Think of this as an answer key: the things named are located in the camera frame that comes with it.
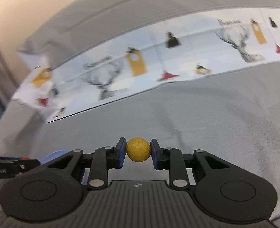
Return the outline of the yellow longan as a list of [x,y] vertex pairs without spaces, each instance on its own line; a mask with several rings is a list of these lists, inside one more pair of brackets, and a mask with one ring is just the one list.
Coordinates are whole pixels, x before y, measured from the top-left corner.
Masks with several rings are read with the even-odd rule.
[[134,162],[144,162],[151,155],[150,145],[140,137],[130,139],[126,144],[126,153]]

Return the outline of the blue plastic plate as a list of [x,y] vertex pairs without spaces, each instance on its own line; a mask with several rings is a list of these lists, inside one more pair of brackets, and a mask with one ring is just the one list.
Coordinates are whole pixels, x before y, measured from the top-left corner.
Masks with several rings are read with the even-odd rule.
[[58,157],[60,157],[64,154],[68,153],[68,152],[69,152],[69,150],[66,150],[66,149],[54,151],[54,152],[50,153],[49,155],[47,155],[46,157],[44,157],[43,159],[41,159],[40,163],[41,163],[41,165],[43,165],[47,162],[50,162],[50,161],[52,161],[52,160],[54,160],[54,159],[56,159],[56,158],[58,158]]

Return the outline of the grey deer print quilt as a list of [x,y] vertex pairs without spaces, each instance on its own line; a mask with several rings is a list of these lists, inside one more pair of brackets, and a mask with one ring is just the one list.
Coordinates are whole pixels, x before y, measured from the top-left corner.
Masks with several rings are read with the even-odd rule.
[[203,149],[273,184],[280,227],[280,0],[76,0],[18,53],[0,156]]

